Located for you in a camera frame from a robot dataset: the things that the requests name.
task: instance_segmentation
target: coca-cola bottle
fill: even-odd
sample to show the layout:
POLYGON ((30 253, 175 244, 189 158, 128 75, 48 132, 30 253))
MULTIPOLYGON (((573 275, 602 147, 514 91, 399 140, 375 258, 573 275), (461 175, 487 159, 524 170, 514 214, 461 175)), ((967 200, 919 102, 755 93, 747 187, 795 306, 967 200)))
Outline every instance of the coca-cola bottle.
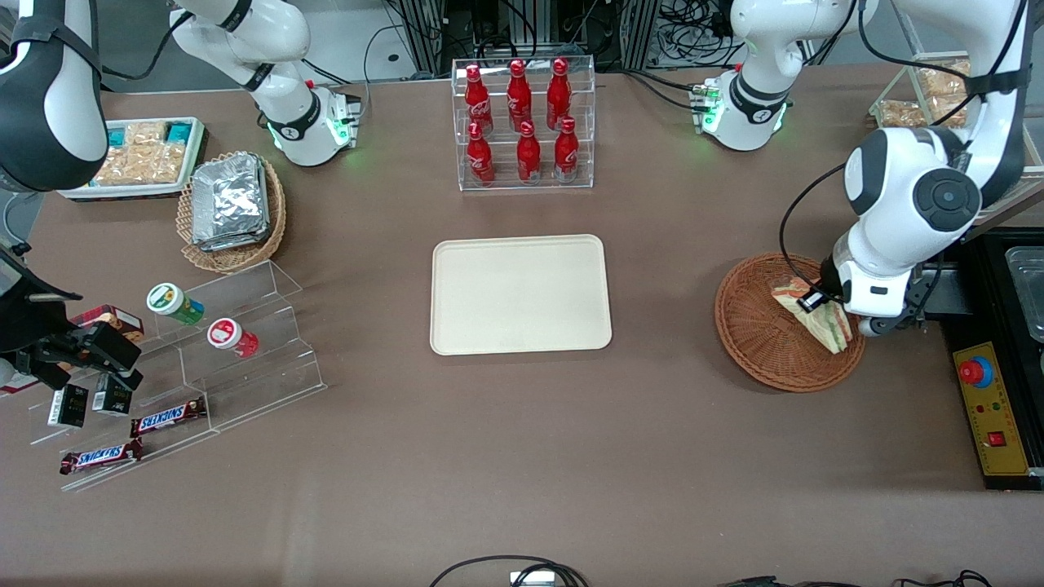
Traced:
POLYGON ((547 127, 562 128, 563 117, 569 116, 569 100, 573 90, 569 87, 569 62, 559 57, 551 64, 551 83, 547 87, 547 127))
POLYGON ((522 122, 532 119, 532 92, 525 78, 525 62, 512 60, 512 80, 507 84, 507 112, 512 130, 522 132, 522 122))
POLYGON ((523 120, 520 124, 522 136, 519 138, 519 180, 527 186, 540 183, 540 143, 533 136, 537 128, 532 120, 523 120))
POLYGON ((562 119, 562 133, 554 141, 554 178, 563 184, 571 184, 576 179, 576 120, 572 116, 562 119))
POLYGON ((482 134, 493 136, 493 111, 490 109, 490 91, 482 84, 482 72, 478 64, 471 64, 465 71, 468 75, 468 89, 464 93, 464 101, 468 103, 468 117, 471 122, 478 122, 482 134))
POLYGON ((496 173, 493 170, 493 150, 490 143, 482 138, 482 127, 478 122, 468 124, 468 163, 471 166, 471 174, 482 184, 483 188, 491 187, 496 173))

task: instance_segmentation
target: yellow control panel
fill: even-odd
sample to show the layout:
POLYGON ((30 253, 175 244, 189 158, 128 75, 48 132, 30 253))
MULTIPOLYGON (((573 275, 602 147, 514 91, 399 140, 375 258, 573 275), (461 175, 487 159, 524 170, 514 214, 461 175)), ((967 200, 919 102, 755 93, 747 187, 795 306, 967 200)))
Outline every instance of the yellow control panel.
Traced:
POLYGON ((1022 439, 1012 417, 993 343, 953 353, 975 448, 986 475, 1026 475, 1022 439))

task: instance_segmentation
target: wicker basket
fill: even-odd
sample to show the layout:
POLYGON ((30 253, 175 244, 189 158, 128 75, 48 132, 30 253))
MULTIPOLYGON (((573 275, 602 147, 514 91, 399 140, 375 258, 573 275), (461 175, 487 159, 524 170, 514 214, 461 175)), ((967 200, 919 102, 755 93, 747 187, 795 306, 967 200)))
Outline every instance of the wicker basket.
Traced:
MULTIPOLYGON (((809 279, 820 264, 791 255, 809 279)), ((729 272, 714 299, 714 323, 726 351, 752 377, 785 392, 818 392, 836 385, 859 365, 867 339, 852 321, 853 341, 831 354, 790 313, 773 299, 773 284, 793 272, 779 253, 751 257, 729 272)))
MULTIPOLYGON (((234 154, 227 152, 218 156, 213 161, 223 161, 234 154)), ((192 264, 207 271, 233 274, 239 269, 256 265, 261 261, 270 258, 280 242, 283 241, 283 232, 286 230, 286 197, 283 195, 283 184, 279 183, 276 170, 271 164, 264 162, 266 187, 268 191, 268 217, 271 222, 271 234, 267 240, 257 244, 247 244, 214 253, 200 251, 198 246, 192 244, 192 183, 189 182, 182 195, 177 198, 177 218, 174 226, 177 234, 186 244, 182 248, 182 254, 192 264)))

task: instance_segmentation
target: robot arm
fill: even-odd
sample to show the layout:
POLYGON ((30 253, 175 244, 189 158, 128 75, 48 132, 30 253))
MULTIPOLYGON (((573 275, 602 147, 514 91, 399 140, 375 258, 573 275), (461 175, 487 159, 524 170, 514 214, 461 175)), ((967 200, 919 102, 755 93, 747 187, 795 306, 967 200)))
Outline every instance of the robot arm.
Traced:
POLYGON ((96 49, 94 0, 21 0, 11 55, 0 62, 0 188, 75 188, 101 168, 96 49))
MULTIPOLYGON (((760 148, 785 111, 784 103, 804 65, 799 39, 827 39, 856 29, 851 2, 856 0, 768 1, 736 0, 731 22, 746 44, 748 56, 739 71, 727 71, 705 81, 697 93, 708 111, 699 131, 736 150, 760 148)), ((877 9, 869 0, 865 18, 877 9)))
MULTIPOLYGON (((967 126, 873 132, 845 166, 845 191, 859 220, 823 263, 821 289, 863 316, 865 334, 918 319, 914 268, 968 230, 1000 198, 1024 164, 1022 113, 1034 24, 1026 0, 896 0, 910 15, 967 43, 967 126)), ((812 294, 806 307, 823 297, 812 294)))
POLYGON ((311 88, 292 62, 308 54, 304 15, 283 0, 181 0, 170 14, 185 52, 247 90, 268 119, 276 144, 298 165, 313 166, 351 146, 352 115, 346 97, 311 88))

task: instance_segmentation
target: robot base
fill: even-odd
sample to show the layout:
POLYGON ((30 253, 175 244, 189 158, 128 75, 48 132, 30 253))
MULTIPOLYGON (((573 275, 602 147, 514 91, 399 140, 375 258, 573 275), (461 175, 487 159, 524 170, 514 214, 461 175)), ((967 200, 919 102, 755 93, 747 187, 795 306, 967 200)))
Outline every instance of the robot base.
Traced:
POLYGON ((319 98, 321 114, 301 139, 280 140, 279 134, 268 125, 276 146, 287 159, 303 167, 314 167, 330 161, 342 149, 354 147, 359 136, 361 102, 349 102, 343 94, 326 88, 314 88, 312 92, 319 98))
POLYGON ((729 92, 737 73, 727 71, 718 77, 709 77, 704 86, 689 92, 693 108, 692 122, 697 134, 707 134, 722 145, 735 150, 754 150, 764 146, 783 123, 784 103, 776 114, 761 123, 751 122, 746 114, 733 103, 729 92))

